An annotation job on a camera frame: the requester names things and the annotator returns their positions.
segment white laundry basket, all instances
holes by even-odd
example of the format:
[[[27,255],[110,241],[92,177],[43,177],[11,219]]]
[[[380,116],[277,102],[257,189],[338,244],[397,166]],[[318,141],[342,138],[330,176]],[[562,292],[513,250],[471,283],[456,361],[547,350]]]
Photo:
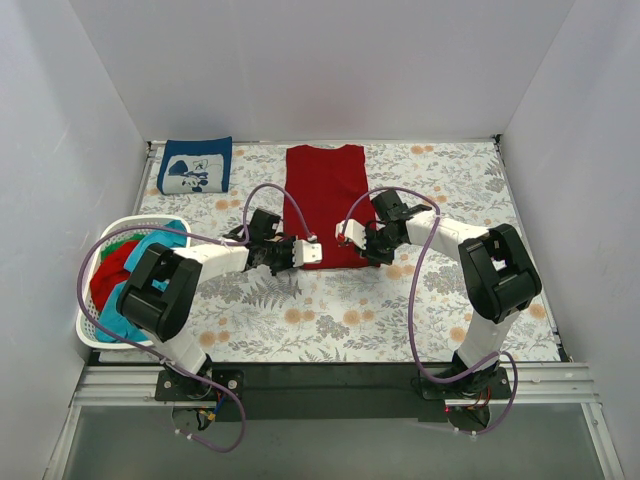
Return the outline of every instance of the white laundry basket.
[[[104,237],[105,235],[115,230],[119,230],[121,228],[129,227],[133,225],[163,226],[171,222],[172,220],[179,220],[184,225],[184,228],[186,229],[186,231],[191,232],[191,229],[189,228],[189,224],[184,219],[175,215],[134,215],[131,217],[124,217],[124,218],[121,218],[120,220],[113,222],[102,233],[102,237]],[[93,300],[91,299],[91,295],[89,293],[89,281],[91,280],[91,278],[93,277],[93,274],[96,272],[96,270],[100,266],[100,252],[102,251],[102,249],[106,248],[108,245],[111,245],[113,243],[129,238],[131,237],[131,235],[134,235],[136,233],[147,234],[151,232],[152,230],[140,229],[140,230],[130,230],[128,232],[121,233],[107,240],[105,243],[103,243],[100,246],[100,250],[97,250],[93,254],[93,258],[91,259],[91,262],[89,263],[89,267],[87,268],[87,271],[89,273],[88,275],[85,276],[84,289],[83,289],[82,295],[84,298],[84,302],[87,305],[87,308],[95,318],[98,318],[99,314],[98,314],[98,311],[96,310],[96,306],[93,304]],[[191,243],[191,239],[187,237],[186,246],[188,247],[190,243]],[[127,345],[126,343],[108,343],[108,342],[101,342],[98,339],[96,339],[96,328],[91,324],[91,322],[89,322],[89,320],[87,320],[87,318],[84,316],[84,314],[79,308],[78,308],[78,316],[76,317],[76,333],[78,334],[78,337],[80,338],[82,343],[92,348],[98,348],[101,350],[129,350],[129,349],[135,348],[135,347],[132,347],[131,345]],[[140,343],[141,345],[147,345],[147,346],[151,345],[151,342],[149,340],[146,340]]]

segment turquoise cloth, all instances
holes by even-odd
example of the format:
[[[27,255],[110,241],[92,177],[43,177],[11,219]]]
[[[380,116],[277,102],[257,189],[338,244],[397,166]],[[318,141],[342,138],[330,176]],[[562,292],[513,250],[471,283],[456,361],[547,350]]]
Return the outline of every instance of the turquoise cloth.
[[[180,220],[173,220],[165,225],[165,227],[175,228],[176,230],[182,230],[186,232],[184,224]],[[162,230],[154,230],[149,235],[140,240],[140,243],[133,249],[129,258],[124,263],[125,270],[133,272],[136,265],[140,261],[140,258],[150,245],[154,243],[160,243],[165,247],[176,248],[184,247],[187,245],[187,237],[178,233],[163,232]]]
[[[173,220],[167,223],[165,227],[175,228],[176,230],[182,230],[183,232],[186,232],[184,224],[179,220]],[[124,263],[125,270],[129,272],[133,271],[133,269],[136,268],[136,265],[140,261],[140,258],[147,250],[147,247],[154,243],[160,243],[169,248],[184,247],[187,245],[187,237],[178,233],[154,230],[149,235],[140,240],[140,243],[138,243],[138,245],[136,245],[136,248],[133,249],[133,251],[129,255],[129,258],[127,258],[127,261]],[[116,333],[121,337],[132,340],[134,342],[144,342],[145,340],[147,340],[145,334],[142,333],[138,329],[138,327],[129,322],[129,320],[120,315],[116,310],[116,303],[118,302],[118,297],[120,296],[120,293],[122,293],[122,289],[124,288],[125,283],[126,282],[119,283],[113,288],[98,320],[101,325],[104,325],[113,333]],[[167,282],[160,283],[155,280],[153,281],[153,286],[162,291],[167,288],[167,284]],[[96,339],[98,339],[98,341],[100,342],[119,343],[115,338],[97,329]]]

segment red cloth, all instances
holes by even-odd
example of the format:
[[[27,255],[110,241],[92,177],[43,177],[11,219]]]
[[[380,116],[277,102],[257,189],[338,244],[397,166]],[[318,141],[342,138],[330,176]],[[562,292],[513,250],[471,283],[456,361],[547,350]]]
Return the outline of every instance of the red cloth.
[[[305,265],[317,268],[359,268],[368,261],[355,252],[353,245],[340,247],[336,240],[336,224],[363,193],[369,190],[364,169],[364,148],[345,145],[324,149],[301,145],[287,150],[287,183],[289,192],[302,210],[309,230],[322,244],[322,262]],[[355,209],[353,219],[361,224],[375,220],[369,199]],[[290,202],[284,202],[284,231],[305,238],[302,223]]]
[[[138,242],[139,240],[127,242],[105,258],[89,282],[91,299],[99,312],[104,309],[104,304],[107,303],[113,288],[117,284],[129,280],[130,274],[124,269],[124,262],[127,261]]]

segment white wall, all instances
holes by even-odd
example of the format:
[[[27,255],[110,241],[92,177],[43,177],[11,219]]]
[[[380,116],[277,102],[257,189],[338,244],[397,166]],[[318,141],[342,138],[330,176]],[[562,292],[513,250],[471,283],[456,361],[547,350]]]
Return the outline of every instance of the white wall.
[[[0,6],[0,478],[40,479],[83,366],[75,275],[145,144],[66,0]]]
[[[504,136],[560,334],[640,478],[640,4],[577,0]]]
[[[147,139],[503,132],[573,0],[71,0]]]

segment floral tablecloth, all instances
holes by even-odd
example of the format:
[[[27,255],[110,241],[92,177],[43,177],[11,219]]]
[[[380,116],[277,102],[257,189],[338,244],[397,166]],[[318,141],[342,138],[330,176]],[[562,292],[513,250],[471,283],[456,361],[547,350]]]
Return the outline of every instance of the floral tablecloth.
[[[156,188],[162,148],[151,167],[140,213],[175,214],[194,232],[220,236],[241,223],[248,193],[259,183],[285,183],[287,145],[236,145],[228,194],[163,196]],[[443,214],[476,225],[517,226],[491,143],[365,146],[369,187],[403,186],[432,195]],[[405,197],[407,203],[414,199]],[[255,206],[282,212],[282,195],[263,190]],[[381,268],[291,271],[263,267],[201,285],[188,329],[214,361],[410,361],[407,297],[419,247],[404,246]],[[448,361],[471,319],[462,272],[430,252],[416,304],[418,349],[425,361]],[[545,307],[536,298],[507,337],[521,361],[559,360]]]

